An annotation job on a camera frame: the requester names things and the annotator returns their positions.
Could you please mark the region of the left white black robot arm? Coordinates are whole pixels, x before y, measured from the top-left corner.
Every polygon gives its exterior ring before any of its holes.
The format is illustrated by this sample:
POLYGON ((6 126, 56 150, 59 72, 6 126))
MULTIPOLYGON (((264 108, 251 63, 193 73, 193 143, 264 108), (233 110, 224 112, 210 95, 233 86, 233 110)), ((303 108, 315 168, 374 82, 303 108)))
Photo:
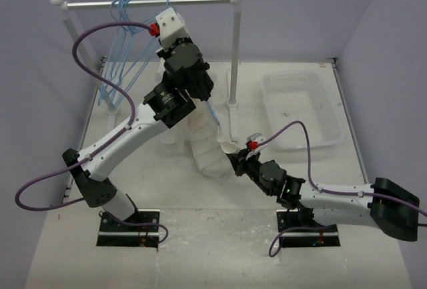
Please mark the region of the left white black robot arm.
POLYGON ((208 75, 209 64, 190 38, 177 39, 162 49, 165 71, 162 80, 139 104, 132 117, 122 122, 94 146, 66 150, 62 158, 91 208, 101 207, 115 217, 125 231, 139 222, 130 197, 109 180, 109 174, 137 148, 172 128, 196 109, 196 103, 211 96, 214 83, 208 75))

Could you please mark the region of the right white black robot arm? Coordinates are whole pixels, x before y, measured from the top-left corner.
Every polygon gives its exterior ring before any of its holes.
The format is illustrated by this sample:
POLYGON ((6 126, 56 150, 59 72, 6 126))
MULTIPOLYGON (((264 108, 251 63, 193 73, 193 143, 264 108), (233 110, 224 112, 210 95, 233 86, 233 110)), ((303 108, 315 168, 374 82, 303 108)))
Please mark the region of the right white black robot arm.
POLYGON ((247 176, 265 195, 291 211, 290 225, 312 231, 320 226, 369 226, 406 242, 418 239, 418 208, 414 194, 389 179, 373 184, 329 186, 287 174, 274 160, 261 162, 247 149, 227 155, 237 176, 247 176))

